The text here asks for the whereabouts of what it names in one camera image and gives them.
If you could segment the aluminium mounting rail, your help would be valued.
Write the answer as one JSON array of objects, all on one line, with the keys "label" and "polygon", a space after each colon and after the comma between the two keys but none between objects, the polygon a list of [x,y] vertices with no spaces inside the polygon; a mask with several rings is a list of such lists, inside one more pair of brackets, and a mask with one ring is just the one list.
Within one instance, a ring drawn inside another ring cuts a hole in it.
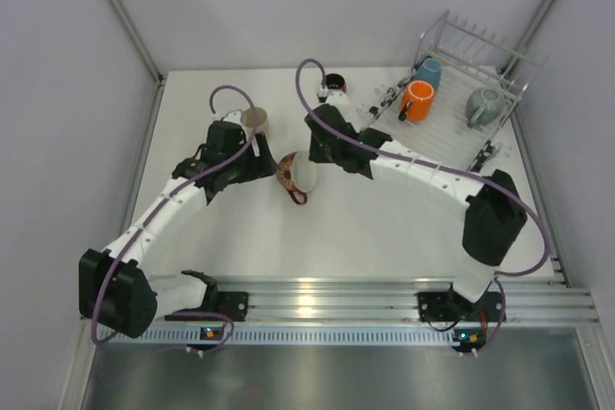
[{"label": "aluminium mounting rail", "polygon": [[[444,278],[220,277],[223,291],[247,292],[249,323],[418,325],[417,295],[446,290]],[[595,326],[587,289],[505,280],[507,326]]]}]

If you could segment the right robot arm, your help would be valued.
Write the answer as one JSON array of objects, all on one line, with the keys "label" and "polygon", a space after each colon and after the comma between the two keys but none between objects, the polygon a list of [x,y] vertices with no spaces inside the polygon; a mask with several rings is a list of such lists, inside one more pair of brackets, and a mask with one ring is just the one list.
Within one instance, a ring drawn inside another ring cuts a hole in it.
[{"label": "right robot arm", "polygon": [[458,319],[480,313],[491,279],[528,220],[516,201],[512,177],[495,170],[473,180],[463,171],[429,168],[389,134],[355,131],[333,105],[320,105],[305,122],[311,132],[309,155],[315,162],[421,193],[463,221],[462,250],[453,257],[453,282],[441,305]]}]

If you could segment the grey ceramic mug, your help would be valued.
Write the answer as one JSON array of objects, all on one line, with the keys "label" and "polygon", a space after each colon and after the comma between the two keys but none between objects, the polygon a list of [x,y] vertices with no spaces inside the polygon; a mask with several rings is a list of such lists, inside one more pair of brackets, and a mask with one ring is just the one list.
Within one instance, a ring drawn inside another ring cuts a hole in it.
[{"label": "grey ceramic mug", "polygon": [[504,110],[504,95],[500,90],[482,87],[467,100],[465,116],[469,128],[483,127],[493,122]]}]

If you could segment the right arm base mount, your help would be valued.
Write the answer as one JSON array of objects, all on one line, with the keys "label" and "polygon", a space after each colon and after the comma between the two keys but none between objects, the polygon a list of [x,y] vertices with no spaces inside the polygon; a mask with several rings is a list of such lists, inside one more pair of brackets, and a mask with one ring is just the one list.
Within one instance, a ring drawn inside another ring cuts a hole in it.
[{"label": "right arm base mount", "polygon": [[445,291],[426,291],[417,294],[419,319],[438,332],[452,330],[459,323],[458,316],[449,306]]}]

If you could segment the blue ceramic mug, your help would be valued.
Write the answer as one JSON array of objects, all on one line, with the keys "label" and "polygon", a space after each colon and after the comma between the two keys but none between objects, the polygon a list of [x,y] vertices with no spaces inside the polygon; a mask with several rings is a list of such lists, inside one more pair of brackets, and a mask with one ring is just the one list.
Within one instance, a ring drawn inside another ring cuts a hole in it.
[{"label": "blue ceramic mug", "polygon": [[440,86],[442,64],[434,58],[425,58],[413,75],[413,79],[430,84],[434,90]]}]

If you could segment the silver metal dish rack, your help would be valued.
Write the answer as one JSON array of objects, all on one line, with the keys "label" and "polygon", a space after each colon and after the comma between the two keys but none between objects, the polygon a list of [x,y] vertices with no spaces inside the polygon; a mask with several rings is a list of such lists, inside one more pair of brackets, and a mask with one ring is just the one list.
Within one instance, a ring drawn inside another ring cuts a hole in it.
[{"label": "silver metal dish rack", "polygon": [[[406,85],[425,58],[442,64],[439,88],[429,116],[420,123],[398,119]],[[361,90],[350,84],[363,127],[390,133],[410,150],[454,168],[478,172],[498,149],[497,132],[504,126],[545,60],[506,38],[468,25],[443,13],[420,35],[413,63],[383,70],[374,76],[376,88]],[[471,93],[482,87],[500,90],[504,110],[490,124],[469,128],[465,107]]]}]

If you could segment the white and red mug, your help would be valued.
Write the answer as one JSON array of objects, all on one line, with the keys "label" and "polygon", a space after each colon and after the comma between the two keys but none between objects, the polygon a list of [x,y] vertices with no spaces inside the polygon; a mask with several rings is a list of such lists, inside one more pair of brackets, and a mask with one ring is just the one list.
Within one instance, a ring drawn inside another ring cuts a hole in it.
[{"label": "white and red mug", "polygon": [[316,163],[307,151],[296,151],[284,156],[277,165],[277,180],[295,205],[305,205],[308,193],[317,180]]}]

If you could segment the black and red bowl cup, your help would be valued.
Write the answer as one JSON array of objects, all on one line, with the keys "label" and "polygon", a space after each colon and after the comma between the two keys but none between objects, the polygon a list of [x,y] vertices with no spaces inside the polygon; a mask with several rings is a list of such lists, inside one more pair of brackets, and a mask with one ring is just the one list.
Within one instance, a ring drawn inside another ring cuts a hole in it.
[{"label": "black and red bowl cup", "polygon": [[325,77],[325,88],[331,91],[347,92],[347,85],[344,77],[338,73],[329,73]]}]

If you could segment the beige tumbler cup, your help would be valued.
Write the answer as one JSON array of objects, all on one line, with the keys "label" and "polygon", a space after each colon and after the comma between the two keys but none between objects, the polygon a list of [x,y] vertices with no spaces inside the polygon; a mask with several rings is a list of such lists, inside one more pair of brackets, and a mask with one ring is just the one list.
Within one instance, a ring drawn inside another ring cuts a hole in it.
[{"label": "beige tumbler cup", "polygon": [[242,111],[240,121],[247,133],[256,131],[257,133],[268,134],[269,118],[267,111],[260,107],[245,109]]}]

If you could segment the orange mug black handle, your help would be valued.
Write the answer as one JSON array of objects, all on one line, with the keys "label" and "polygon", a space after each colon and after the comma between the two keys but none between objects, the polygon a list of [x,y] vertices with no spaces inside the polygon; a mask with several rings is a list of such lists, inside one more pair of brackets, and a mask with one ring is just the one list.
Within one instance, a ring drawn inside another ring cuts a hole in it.
[{"label": "orange mug black handle", "polygon": [[430,113],[435,97],[433,86],[422,80],[411,81],[404,91],[398,119],[411,123],[424,121]]}]

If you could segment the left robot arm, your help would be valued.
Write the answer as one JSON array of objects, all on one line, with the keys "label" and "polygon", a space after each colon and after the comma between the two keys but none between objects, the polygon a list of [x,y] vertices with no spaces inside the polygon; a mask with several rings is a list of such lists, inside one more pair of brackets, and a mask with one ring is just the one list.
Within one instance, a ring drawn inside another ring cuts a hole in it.
[{"label": "left robot arm", "polygon": [[79,261],[79,310],[94,325],[130,338],[158,318],[188,311],[198,319],[218,310],[217,282],[195,270],[159,276],[158,264],[184,226],[227,186],[276,173],[264,133],[247,134],[228,121],[209,126],[207,140],[182,160],[153,203],[102,251],[87,250]]}]

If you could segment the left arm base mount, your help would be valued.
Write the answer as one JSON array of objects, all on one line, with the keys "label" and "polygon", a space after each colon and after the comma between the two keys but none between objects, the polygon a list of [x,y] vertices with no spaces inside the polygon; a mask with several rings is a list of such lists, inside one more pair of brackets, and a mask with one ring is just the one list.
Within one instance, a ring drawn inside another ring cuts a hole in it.
[{"label": "left arm base mount", "polygon": [[244,322],[249,309],[249,293],[218,291],[207,304],[210,312],[223,314],[234,322]]}]

